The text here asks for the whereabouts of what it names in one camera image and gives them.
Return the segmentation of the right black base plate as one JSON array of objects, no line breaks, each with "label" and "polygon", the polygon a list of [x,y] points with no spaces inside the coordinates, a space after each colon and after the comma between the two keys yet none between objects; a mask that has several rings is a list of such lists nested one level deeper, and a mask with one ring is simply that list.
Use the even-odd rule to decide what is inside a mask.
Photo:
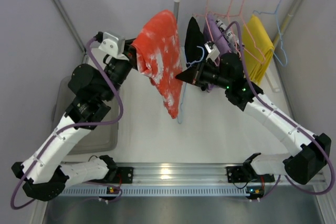
[{"label": "right black base plate", "polygon": [[275,182],[274,175],[264,174],[257,175],[252,169],[245,169],[242,165],[238,166],[227,166],[226,167],[227,179],[229,183],[261,183],[261,179],[264,182],[271,183]]}]

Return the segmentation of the yellow trousers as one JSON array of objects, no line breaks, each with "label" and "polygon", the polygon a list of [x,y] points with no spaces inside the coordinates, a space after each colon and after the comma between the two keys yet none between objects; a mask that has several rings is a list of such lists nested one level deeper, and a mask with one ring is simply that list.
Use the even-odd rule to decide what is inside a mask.
[{"label": "yellow trousers", "polygon": [[257,16],[251,15],[250,20],[244,23],[242,42],[245,45],[245,64],[249,78],[255,84],[260,85],[275,48]]}]

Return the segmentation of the pink hanger with patterned trousers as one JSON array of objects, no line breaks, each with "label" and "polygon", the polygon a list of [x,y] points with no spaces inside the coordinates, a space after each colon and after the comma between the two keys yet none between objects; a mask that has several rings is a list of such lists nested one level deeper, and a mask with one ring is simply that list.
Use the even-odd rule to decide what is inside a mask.
[{"label": "pink hanger with patterned trousers", "polygon": [[[234,2],[234,0],[230,0],[226,14],[214,13],[214,15],[217,18],[222,19],[222,23],[224,23],[225,18],[227,19],[229,24],[231,23],[230,22],[230,11],[231,11],[233,2]],[[227,25],[225,30],[220,29],[220,31],[221,31],[222,36],[226,39],[226,41],[227,41],[227,43],[228,43],[228,45],[231,49],[231,52],[234,52],[235,54],[238,54],[239,57],[241,57],[240,50],[238,48],[238,44],[237,44],[237,41],[236,41],[236,36],[235,36],[234,31],[233,31],[233,28],[228,27],[228,25]],[[232,36],[232,38],[229,39],[229,40],[227,40],[227,38],[226,38],[227,33],[230,33],[231,36]]]}]

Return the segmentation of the aluminium mounting rail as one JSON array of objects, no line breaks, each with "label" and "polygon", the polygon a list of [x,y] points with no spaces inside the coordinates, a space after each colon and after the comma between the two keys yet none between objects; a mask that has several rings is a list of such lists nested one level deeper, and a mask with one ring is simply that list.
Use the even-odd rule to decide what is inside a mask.
[{"label": "aluminium mounting rail", "polygon": [[96,158],[85,163],[37,165],[31,174],[35,184],[60,183],[66,187],[82,183],[107,183],[107,175],[117,167],[133,167],[133,183],[124,185],[219,185],[228,182],[226,167],[238,164],[159,164],[124,163],[116,164],[111,159]]}]

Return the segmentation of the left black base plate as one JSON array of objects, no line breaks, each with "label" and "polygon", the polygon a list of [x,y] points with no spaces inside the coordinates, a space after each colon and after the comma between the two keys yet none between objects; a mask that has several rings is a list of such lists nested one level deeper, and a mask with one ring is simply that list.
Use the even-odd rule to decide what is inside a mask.
[{"label": "left black base plate", "polygon": [[133,167],[117,167],[107,175],[107,183],[109,184],[132,184],[133,183]]}]

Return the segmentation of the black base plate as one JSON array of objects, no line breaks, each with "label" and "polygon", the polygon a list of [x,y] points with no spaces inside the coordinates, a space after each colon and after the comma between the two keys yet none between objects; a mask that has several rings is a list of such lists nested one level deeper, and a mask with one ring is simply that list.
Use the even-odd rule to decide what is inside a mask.
[{"label": "black base plate", "polygon": [[109,184],[132,184],[133,183],[133,167],[117,167],[107,175],[107,183]]},{"label": "black base plate", "polygon": [[264,174],[257,175],[252,169],[245,169],[242,165],[238,166],[227,166],[226,167],[227,179],[229,183],[261,183],[261,179],[264,182],[271,183],[275,182],[274,175]]}]

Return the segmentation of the empty light blue hanger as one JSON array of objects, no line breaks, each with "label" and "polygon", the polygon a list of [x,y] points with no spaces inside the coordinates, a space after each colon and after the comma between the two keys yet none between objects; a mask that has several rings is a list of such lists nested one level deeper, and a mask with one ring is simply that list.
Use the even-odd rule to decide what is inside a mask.
[{"label": "empty light blue hanger", "polygon": [[260,12],[258,10],[254,10],[253,14],[258,14],[258,15],[265,14],[265,15],[273,15],[274,16],[275,21],[276,21],[276,26],[277,26],[277,35],[279,36],[279,41],[278,42],[280,43],[280,50],[282,51],[282,57],[278,57],[274,50],[272,51],[272,53],[273,53],[273,56],[275,56],[278,63],[280,63],[280,65],[282,67],[286,67],[287,64],[288,64],[288,57],[287,57],[287,53],[286,53],[285,49],[283,48],[283,39],[282,39],[283,32],[281,32],[279,17],[278,17],[278,11],[279,11],[279,7],[281,5],[281,2],[282,2],[282,0],[279,0],[278,4],[277,4],[277,6],[276,6],[276,8],[273,12]]}]

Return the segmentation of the light blue wire hanger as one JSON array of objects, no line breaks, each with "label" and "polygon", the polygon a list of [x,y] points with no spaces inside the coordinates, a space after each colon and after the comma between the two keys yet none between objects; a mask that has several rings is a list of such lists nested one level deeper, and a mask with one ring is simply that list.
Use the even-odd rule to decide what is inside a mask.
[{"label": "light blue wire hanger", "polygon": [[[190,68],[194,64],[201,62],[203,60],[203,58],[204,58],[205,50],[203,49],[203,47],[202,46],[196,46],[196,48],[198,48],[198,49],[201,50],[201,52],[202,52],[201,56],[200,56],[199,59],[193,60],[193,61],[189,61],[189,60],[187,60],[187,58],[185,58],[187,68]],[[182,96],[180,98],[179,114],[177,116],[177,122],[178,122],[178,124],[182,124],[183,123],[183,115],[184,115],[184,112],[183,112],[183,103],[184,103],[184,99],[185,99],[185,93],[186,93],[186,84],[184,84],[182,86]]]}]

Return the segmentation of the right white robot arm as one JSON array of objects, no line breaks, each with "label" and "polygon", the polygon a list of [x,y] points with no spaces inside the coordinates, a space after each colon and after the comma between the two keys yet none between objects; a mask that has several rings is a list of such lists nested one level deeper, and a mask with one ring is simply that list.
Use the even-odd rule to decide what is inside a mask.
[{"label": "right white robot arm", "polygon": [[258,85],[245,78],[237,54],[222,55],[219,67],[202,60],[177,74],[176,79],[202,89],[209,84],[225,89],[231,104],[258,121],[286,148],[284,154],[250,156],[243,163],[247,176],[284,175],[305,185],[327,165],[331,139],[308,131],[274,105]]}]

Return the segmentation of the purple trousers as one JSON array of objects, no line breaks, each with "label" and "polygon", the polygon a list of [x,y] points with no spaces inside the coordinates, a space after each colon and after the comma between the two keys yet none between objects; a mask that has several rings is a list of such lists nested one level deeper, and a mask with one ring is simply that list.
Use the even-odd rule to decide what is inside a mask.
[{"label": "purple trousers", "polygon": [[[226,53],[230,53],[231,49],[230,49],[226,39],[222,36],[221,31],[219,30],[219,28],[215,24],[215,17],[211,13],[208,14],[208,22],[209,22],[209,26],[210,26],[211,32],[213,34],[213,37],[214,37],[214,43],[217,46],[218,50],[220,51],[219,57],[214,61],[215,66],[218,67],[219,64],[220,64],[220,56],[222,56],[223,54],[226,54]],[[211,41],[211,38],[210,38],[209,32],[207,30],[206,24],[204,25],[203,35],[204,35],[205,43],[208,42],[208,41]]]}]

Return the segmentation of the orange white patterned trousers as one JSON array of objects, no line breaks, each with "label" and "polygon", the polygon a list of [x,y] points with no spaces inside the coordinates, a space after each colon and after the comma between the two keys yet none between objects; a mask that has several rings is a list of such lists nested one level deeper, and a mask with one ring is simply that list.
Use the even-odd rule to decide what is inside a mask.
[{"label": "orange white patterned trousers", "polygon": [[174,14],[162,10],[141,29],[131,44],[136,50],[138,72],[150,79],[163,99],[171,118],[179,113],[182,81],[176,75],[182,72],[179,32]]}]

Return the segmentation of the black white patterned trousers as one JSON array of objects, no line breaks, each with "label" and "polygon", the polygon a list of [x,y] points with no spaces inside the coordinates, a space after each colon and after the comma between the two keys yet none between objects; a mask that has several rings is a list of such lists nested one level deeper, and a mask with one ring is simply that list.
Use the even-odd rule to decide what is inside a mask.
[{"label": "black white patterned trousers", "polygon": [[237,53],[240,50],[238,36],[233,33],[231,28],[228,30],[227,26],[221,19],[216,19],[215,24],[219,28],[220,32],[224,35],[231,51]]}]

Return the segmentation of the pink hanger with yellow trousers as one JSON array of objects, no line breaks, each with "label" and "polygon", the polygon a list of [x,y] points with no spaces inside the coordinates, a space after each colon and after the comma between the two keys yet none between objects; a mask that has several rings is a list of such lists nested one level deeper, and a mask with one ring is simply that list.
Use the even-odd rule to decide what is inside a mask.
[{"label": "pink hanger with yellow trousers", "polygon": [[250,51],[248,51],[248,52],[255,58],[255,60],[257,60],[260,64],[263,65],[265,63],[266,58],[265,58],[265,55],[262,53],[262,51],[257,47],[256,42],[254,40],[254,37],[251,34],[251,32],[250,32],[250,30],[249,30],[249,28],[248,28],[248,26],[247,26],[247,24],[246,24],[246,22],[244,20],[244,17],[243,17],[244,4],[245,4],[245,0],[242,0],[241,6],[240,6],[240,10],[239,10],[239,18],[243,22],[243,25],[244,25],[245,29],[247,30],[247,32],[248,32],[248,34],[250,36],[250,39],[253,42],[254,48],[261,54],[262,59],[257,58]]}]

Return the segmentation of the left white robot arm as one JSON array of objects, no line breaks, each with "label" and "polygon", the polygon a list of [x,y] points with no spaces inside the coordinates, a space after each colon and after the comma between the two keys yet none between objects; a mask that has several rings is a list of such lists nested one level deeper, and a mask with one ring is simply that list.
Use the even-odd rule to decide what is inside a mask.
[{"label": "left white robot arm", "polygon": [[32,201],[50,201],[66,188],[82,183],[112,183],[118,167],[113,158],[101,155],[91,161],[63,164],[63,159],[97,126],[117,123],[123,116],[119,89],[136,68],[136,52],[131,40],[92,38],[86,45],[93,66],[77,66],[68,83],[75,98],[43,145],[24,162],[12,165]]}]

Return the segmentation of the translucent grey plastic bin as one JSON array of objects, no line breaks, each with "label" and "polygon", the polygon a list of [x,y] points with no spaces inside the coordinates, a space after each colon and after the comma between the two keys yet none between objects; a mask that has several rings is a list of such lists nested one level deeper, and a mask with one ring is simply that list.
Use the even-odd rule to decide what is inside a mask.
[{"label": "translucent grey plastic bin", "polygon": [[[71,77],[67,76],[60,82],[52,128],[54,129],[66,108],[71,104],[75,95],[68,88]],[[105,126],[97,126],[87,136],[83,137],[69,152],[70,155],[89,154],[113,150],[118,142],[118,123]]]}]

